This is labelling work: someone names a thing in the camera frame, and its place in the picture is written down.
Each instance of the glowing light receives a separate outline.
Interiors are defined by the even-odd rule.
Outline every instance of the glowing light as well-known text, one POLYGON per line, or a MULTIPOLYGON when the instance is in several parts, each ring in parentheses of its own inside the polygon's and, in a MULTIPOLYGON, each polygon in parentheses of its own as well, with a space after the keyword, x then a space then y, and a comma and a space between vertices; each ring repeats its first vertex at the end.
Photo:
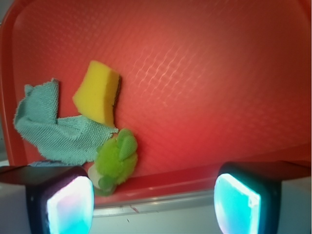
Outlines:
POLYGON ((92 182, 78 176, 47 201, 51 234, 87 234, 94 210, 92 182))
POLYGON ((256 234, 261 196, 230 174, 221 174, 214 186, 214 209, 223 233, 256 234))

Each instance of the cleaning cloth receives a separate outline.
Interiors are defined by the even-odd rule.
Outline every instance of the cleaning cloth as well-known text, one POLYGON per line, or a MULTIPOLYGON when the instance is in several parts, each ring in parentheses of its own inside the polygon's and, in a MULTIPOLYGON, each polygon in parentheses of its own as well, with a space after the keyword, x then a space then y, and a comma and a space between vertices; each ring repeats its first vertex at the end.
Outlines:
POLYGON ((71 165, 94 161, 97 148, 118 129, 84 116, 57 118, 58 99, 56 79, 35 87, 26 85, 14 118, 15 129, 46 159, 71 165))

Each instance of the white surface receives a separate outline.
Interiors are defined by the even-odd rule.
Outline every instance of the white surface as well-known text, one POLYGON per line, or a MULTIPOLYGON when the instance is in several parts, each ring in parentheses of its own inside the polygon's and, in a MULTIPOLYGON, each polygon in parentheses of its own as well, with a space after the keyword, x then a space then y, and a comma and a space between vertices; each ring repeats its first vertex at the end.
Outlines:
POLYGON ((13 2, 14 0, 0 0, 0 20, 1 21, 13 2))
POLYGON ((311 177, 282 182, 278 234, 311 233, 311 177))
POLYGON ((23 185, 0 183, 0 217, 0 233, 31 233, 23 185))
POLYGON ((95 217, 90 230, 98 233, 221 233, 213 205, 146 214, 95 217))

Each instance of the white plastic piece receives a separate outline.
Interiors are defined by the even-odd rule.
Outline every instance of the white plastic piece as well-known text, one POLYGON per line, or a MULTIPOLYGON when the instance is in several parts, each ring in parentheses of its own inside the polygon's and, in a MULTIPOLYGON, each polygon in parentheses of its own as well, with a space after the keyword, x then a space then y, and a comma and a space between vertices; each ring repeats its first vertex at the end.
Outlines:
POLYGON ((25 186, 0 183, 0 217, 0 233, 31 233, 25 186))
POLYGON ((311 176, 284 180, 278 234, 311 233, 311 176))

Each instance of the sponge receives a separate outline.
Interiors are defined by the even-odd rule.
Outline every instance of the sponge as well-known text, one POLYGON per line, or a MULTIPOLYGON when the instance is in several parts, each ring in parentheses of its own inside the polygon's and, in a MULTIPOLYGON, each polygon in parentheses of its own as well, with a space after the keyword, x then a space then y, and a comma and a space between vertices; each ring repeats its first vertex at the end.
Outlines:
POLYGON ((119 73, 92 60, 73 101, 83 116, 114 127, 113 108, 119 89, 119 73))

